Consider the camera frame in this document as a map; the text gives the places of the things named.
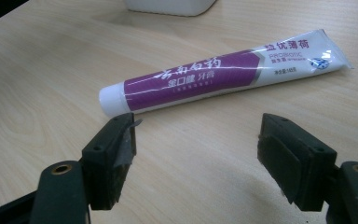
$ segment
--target toothpaste tube crimped end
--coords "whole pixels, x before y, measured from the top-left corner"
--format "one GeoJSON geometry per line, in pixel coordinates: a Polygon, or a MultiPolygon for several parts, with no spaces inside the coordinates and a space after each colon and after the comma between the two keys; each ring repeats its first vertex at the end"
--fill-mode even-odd
{"type": "Polygon", "coordinates": [[[109,117],[178,105],[219,94],[351,68],[323,30],[136,77],[107,87],[100,102],[109,117]]]}

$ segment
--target purple label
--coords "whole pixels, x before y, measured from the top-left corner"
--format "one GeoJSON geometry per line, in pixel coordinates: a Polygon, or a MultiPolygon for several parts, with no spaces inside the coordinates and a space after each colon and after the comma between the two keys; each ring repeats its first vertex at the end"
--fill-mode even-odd
{"type": "Polygon", "coordinates": [[[186,98],[249,86],[257,77],[259,56],[250,50],[189,63],[124,82],[131,111],[186,98]]]}

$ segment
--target toothpaste tube cap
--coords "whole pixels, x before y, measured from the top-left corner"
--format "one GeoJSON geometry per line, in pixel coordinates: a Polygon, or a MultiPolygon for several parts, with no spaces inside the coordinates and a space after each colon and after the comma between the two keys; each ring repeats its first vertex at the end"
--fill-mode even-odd
{"type": "Polygon", "coordinates": [[[110,118],[130,112],[125,100],[124,82],[101,89],[99,97],[103,112],[110,118]]]}

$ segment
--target toothpaste tube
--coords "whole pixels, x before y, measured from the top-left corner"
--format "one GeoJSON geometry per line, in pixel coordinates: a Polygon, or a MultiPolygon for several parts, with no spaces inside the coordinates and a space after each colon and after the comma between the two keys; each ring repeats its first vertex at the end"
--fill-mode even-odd
{"type": "Polygon", "coordinates": [[[132,78],[100,91],[109,117],[141,113],[219,94],[351,68],[342,51],[316,30],[267,45],[132,78]]]}

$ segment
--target wooden table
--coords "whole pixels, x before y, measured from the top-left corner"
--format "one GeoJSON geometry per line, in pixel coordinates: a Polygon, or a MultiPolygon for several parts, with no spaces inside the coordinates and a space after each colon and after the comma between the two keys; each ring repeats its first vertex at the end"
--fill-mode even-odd
{"type": "Polygon", "coordinates": [[[217,0],[186,18],[123,1],[31,0],[0,19],[0,205],[78,160],[119,81],[323,28],[355,67],[136,115],[138,155],[120,202],[93,223],[325,223],[281,195],[257,160],[263,113],[358,161],[358,1],[217,0]]]}

